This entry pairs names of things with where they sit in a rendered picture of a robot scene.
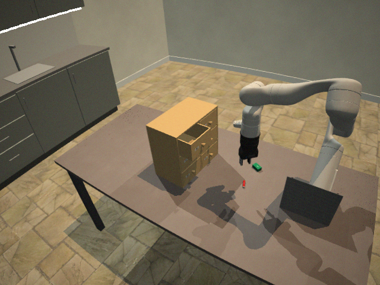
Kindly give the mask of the small brown wooden chest of drawers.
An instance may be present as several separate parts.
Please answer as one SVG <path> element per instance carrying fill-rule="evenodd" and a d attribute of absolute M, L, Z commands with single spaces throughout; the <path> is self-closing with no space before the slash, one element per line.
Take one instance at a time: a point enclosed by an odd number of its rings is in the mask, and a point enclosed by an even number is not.
<path fill-rule="evenodd" d="M 218 154 L 218 106 L 187 97 L 146 125 L 156 174 L 184 188 L 201 170 L 183 186 L 178 138 L 188 129 L 217 109 L 217 154 Z"/>

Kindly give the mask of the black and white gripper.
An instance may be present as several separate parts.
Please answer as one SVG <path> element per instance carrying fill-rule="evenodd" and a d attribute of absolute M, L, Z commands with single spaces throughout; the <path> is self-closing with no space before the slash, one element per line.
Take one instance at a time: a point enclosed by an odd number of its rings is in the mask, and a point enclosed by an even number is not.
<path fill-rule="evenodd" d="M 234 121 L 233 126 L 240 129 L 239 163 L 243 166 L 243 160 L 251 163 L 251 158 L 258 157 L 258 144 L 260 136 L 260 124 L 258 126 L 246 126 L 242 120 Z"/>

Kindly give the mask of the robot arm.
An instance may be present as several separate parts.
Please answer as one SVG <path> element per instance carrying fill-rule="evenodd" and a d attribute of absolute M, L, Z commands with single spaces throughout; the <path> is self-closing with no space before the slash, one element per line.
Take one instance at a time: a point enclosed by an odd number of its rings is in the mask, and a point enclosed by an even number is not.
<path fill-rule="evenodd" d="M 331 191 L 344 151 L 344 146 L 333 135 L 345 138 L 351 136 L 359 112 L 361 83 L 349 78 L 333 78 L 265 86 L 255 81 L 241 89 L 239 98 L 246 105 L 242 112 L 242 123 L 258 126 L 263 105 L 293 105 L 321 92 L 328 92 L 325 110 L 330 119 L 309 184 Z"/>

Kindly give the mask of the wooden drawer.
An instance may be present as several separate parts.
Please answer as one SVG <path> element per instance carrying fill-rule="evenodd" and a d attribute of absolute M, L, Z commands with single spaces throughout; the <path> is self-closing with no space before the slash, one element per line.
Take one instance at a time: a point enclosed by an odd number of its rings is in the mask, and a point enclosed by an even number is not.
<path fill-rule="evenodd" d="M 196 123 L 178 138 L 179 155 L 193 161 L 211 144 L 211 128 Z"/>
<path fill-rule="evenodd" d="M 183 186 L 185 186 L 201 170 L 200 156 L 182 172 Z"/>
<path fill-rule="evenodd" d="M 217 139 L 217 125 L 211 129 L 211 144 Z M 210 144 L 210 145 L 211 145 Z M 209 146 L 210 146 L 209 145 Z"/>
<path fill-rule="evenodd" d="M 201 155 L 202 168 L 217 154 L 217 141 Z"/>
<path fill-rule="evenodd" d="M 196 158 L 195 158 L 196 159 Z M 195 160 L 194 159 L 194 160 Z M 194 161 L 193 160 L 193 161 Z M 193 161 L 191 160 L 188 160 L 182 156 L 180 156 L 180 165 L 181 165 L 181 171 L 183 171 L 184 169 L 186 169 Z"/>
<path fill-rule="evenodd" d="M 215 124 L 217 124 L 217 109 L 215 108 L 207 116 L 202 118 L 199 121 L 199 124 L 205 125 L 205 126 L 210 127 L 210 128 L 212 128 Z"/>

